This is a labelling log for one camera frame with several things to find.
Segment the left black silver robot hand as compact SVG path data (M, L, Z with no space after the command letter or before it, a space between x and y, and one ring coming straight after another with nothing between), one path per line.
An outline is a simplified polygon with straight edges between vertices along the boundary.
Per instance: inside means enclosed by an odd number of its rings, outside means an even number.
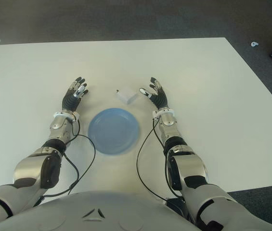
M82 97L88 93L87 83L82 77L75 79L62 100L62 110L75 112Z

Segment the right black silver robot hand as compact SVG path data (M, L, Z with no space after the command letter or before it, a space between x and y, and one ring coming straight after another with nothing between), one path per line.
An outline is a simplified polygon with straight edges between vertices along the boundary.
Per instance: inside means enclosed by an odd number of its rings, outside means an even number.
M150 79L150 82L151 84L149 86L155 91L155 93L151 93L144 88L140 88L139 92L146 96L158 110L161 108L168 108L168 99L162 85L154 77Z

